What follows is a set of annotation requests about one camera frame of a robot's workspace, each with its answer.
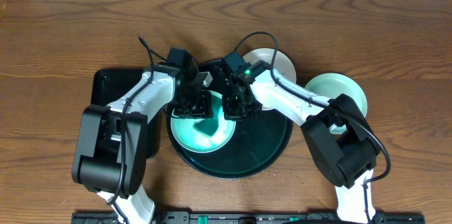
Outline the white plate with green smear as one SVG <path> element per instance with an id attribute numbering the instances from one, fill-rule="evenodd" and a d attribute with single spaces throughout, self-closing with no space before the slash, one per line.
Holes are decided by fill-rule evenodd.
<path id="1" fill-rule="evenodd" d="M 270 48 L 260 48 L 255 49 L 243 56 L 246 62 L 251 65 L 257 63 L 258 61 L 264 61 L 271 63 L 273 58 L 274 49 Z M 286 81 L 290 81 L 293 84 L 296 83 L 297 74 L 295 67 L 289 57 L 283 54 L 281 51 L 277 51 L 275 58 L 275 69 L 277 70 L 276 77 L 284 77 Z M 274 80 L 271 78 L 270 71 L 266 70 L 261 73 L 257 78 L 257 82 L 251 85 L 253 93 L 256 94 L 257 100 L 262 102 L 262 110 L 273 110 L 273 104 L 276 104 L 277 110 L 281 111 L 281 107 L 287 109 L 288 103 L 291 104 L 291 110 L 298 113 L 301 112 L 302 102 L 300 99 L 296 100 L 295 97 L 290 97 L 289 99 L 284 98 L 288 96 L 287 93 L 279 88 L 276 88 Z"/>

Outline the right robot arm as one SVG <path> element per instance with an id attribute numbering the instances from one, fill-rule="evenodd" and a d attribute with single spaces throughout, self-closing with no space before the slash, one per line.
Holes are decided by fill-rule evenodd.
<path id="1" fill-rule="evenodd" d="M 227 90 L 225 119 L 240 120 L 269 106 L 301 129 L 315 166 L 335 186 L 338 217 L 371 223 L 375 215 L 370 184 L 378 154 L 385 153 L 355 101 L 346 94 L 328 98 L 287 80 L 265 61 L 223 60 Z"/>

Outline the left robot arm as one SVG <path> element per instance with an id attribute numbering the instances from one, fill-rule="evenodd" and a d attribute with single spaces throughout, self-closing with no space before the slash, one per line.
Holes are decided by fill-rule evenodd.
<path id="1" fill-rule="evenodd" d="M 209 118 L 212 81 L 194 67 L 159 64 L 144 69 L 122 96 L 88 105 L 81 117 L 71 175 L 101 196 L 120 223 L 151 223 L 155 203 L 142 186 L 148 125 L 167 104 L 182 119 Z"/>

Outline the mint green plate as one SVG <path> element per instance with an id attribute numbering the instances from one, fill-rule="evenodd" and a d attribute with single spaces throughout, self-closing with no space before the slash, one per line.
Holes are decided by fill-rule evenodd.
<path id="1" fill-rule="evenodd" d="M 222 95 L 212 90 L 210 92 L 213 117 L 217 117 L 219 121 L 219 128 L 213 137 L 207 138 L 193 128 L 194 123 L 202 119 L 170 119 L 173 137 L 185 150 L 195 153 L 210 153 L 222 148 L 232 138 L 236 122 L 224 118 Z"/>
<path id="2" fill-rule="evenodd" d="M 367 97 L 362 88 L 348 76 L 340 73 L 323 73 L 311 79 L 304 88 L 330 99 L 346 94 L 355 101 L 363 117 L 367 116 Z"/>

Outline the green sponge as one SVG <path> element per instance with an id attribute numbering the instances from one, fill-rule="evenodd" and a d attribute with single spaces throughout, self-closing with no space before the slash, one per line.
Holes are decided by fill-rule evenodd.
<path id="1" fill-rule="evenodd" d="M 195 122 L 193 128 L 201 135 L 211 138 L 219 128 L 219 121 L 217 117 L 202 119 L 199 122 Z"/>

